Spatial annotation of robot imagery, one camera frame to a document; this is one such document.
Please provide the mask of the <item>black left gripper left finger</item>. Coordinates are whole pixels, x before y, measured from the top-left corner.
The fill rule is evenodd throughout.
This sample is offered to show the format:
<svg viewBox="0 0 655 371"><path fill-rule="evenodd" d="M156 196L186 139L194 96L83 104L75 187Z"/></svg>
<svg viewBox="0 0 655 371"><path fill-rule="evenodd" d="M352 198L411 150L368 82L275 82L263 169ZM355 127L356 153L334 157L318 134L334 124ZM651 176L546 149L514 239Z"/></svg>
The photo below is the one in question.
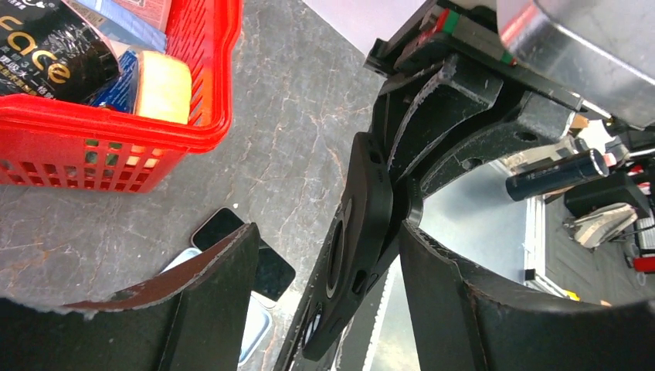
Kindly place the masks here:
<svg viewBox="0 0 655 371"><path fill-rule="evenodd" d="M3 370L235 370L253 281L227 240L102 301L1 301Z"/></svg>

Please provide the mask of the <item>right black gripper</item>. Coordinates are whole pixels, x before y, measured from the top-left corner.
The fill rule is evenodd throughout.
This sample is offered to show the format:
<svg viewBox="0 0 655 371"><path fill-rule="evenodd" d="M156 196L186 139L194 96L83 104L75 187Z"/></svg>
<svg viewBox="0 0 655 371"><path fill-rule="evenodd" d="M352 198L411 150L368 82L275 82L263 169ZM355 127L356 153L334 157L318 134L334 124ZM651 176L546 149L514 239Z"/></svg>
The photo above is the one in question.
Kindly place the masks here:
<svg viewBox="0 0 655 371"><path fill-rule="evenodd" d="M390 39L374 42L365 67L384 77L444 60L400 121L389 152L392 182L419 164L422 193L431 196L488 162L560 142L582 109L581 97L518 64L493 15L483 5L426 1ZM499 97L504 81L488 68L535 93Z"/></svg>

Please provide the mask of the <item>black phone from blue case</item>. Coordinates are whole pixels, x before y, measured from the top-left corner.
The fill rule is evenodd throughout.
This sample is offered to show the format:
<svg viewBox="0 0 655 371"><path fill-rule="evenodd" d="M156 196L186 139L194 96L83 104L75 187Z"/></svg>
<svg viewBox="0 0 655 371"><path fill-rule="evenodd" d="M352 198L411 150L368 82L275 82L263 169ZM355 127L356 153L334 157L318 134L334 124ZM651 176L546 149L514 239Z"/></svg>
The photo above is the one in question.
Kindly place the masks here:
<svg viewBox="0 0 655 371"><path fill-rule="evenodd" d="M251 267L248 278L253 281L253 293L268 308L274 307L287 292L296 277L296 271L276 250L264 241L255 230L240 229L245 222L227 207L216 210L191 235L190 243L206 251L224 240L232 243L231 252L245 252Z"/></svg>

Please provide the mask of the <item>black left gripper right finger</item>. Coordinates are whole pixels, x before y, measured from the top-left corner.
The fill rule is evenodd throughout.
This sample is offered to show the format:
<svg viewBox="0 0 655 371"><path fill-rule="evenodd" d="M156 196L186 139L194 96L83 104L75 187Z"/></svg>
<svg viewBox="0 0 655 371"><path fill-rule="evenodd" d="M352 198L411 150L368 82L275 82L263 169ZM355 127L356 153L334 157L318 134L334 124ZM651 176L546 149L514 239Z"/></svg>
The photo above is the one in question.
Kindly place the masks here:
<svg viewBox="0 0 655 371"><path fill-rule="evenodd" d="M412 223L400 259L423 370L652 370L654 302L602 306L525 287Z"/></svg>

